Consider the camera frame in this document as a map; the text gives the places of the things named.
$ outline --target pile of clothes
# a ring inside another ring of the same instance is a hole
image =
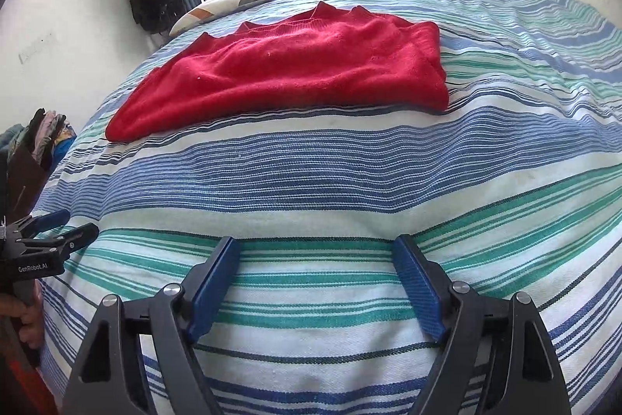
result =
[[[0,157],[7,162],[24,147],[41,169],[54,171],[71,148],[76,133],[64,115],[37,110],[28,127],[17,124],[0,134]]]

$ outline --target bed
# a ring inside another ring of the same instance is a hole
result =
[[[60,399],[101,298],[180,281],[222,236],[241,267],[197,347],[226,413],[406,413],[437,353],[391,264],[410,233],[480,293],[527,291],[573,414],[621,369],[622,32],[576,0],[323,0],[440,27],[449,108],[243,114],[110,144],[141,79],[194,41],[321,0],[273,0],[199,26],[145,61],[89,120],[35,213],[98,240],[43,281],[42,374]],[[148,339],[159,413],[171,413]],[[463,407],[475,409],[483,377]]]

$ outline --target red sweater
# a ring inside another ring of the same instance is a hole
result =
[[[439,28],[326,3],[271,25],[202,34],[136,87],[106,137],[130,142],[243,112],[415,104],[444,110]]]

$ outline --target person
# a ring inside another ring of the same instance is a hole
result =
[[[40,348],[44,340],[43,295],[41,285],[34,283],[32,306],[26,306],[17,297],[0,294],[0,316],[21,319],[19,339],[31,348]]]

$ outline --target white wall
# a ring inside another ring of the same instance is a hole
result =
[[[19,53],[52,33],[24,64]],[[0,9],[0,132],[54,109],[80,130],[156,43],[128,0],[6,0]]]

